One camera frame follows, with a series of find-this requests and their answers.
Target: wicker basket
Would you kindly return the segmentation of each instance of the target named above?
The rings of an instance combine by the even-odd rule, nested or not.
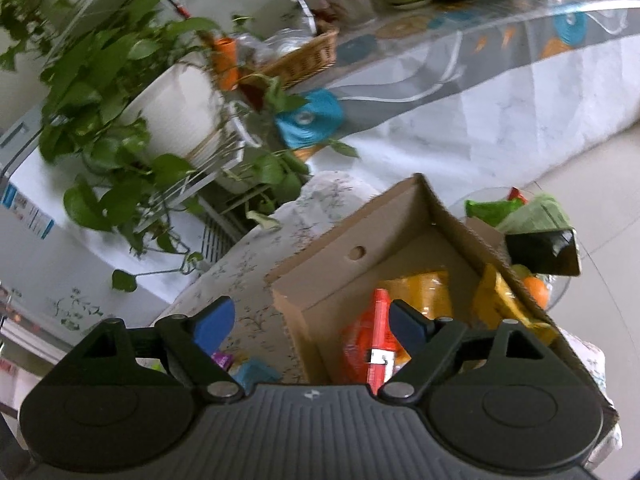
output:
[[[326,22],[319,22],[318,27],[319,36],[256,72],[280,76],[283,88],[289,88],[329,68],[336,60],[338,28]]]

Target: tablecloth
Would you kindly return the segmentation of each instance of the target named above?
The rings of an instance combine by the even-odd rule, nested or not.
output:
[[[345,120],[313,171],[382,191],[424,173],[445,204],[531,182],[640,118],[640,0],[475,0],[348,32],[328,89]]]

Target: purple package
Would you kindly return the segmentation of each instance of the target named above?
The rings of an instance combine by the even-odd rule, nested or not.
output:
[[[215,352],[211,358],[213,359],[213,362],[215,362],[215,364],[225,372],[231,368],[231,365],[234,362],[234,357],[231,354],[225,354],[224,352]]]

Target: label sticker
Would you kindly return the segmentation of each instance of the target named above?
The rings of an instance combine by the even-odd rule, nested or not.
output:
[[[2,197],[2,205],[41,240],[44,240],[53,229],[54,221],[51,217],[40,211],[27,197],[18,192],[13,184],[7,185]]]

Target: screw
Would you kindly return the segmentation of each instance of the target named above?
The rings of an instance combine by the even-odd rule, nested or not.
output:
[[[387,383],[383,390],[385,395],[394,399],[406,399],[415,393],[415,388],[408,383]]]
[[[220,399],[228,399],[237,395],[240,391],[240,387],[230,381],[216,381],[207,386],[207,393],[213,397],[219,397]]]

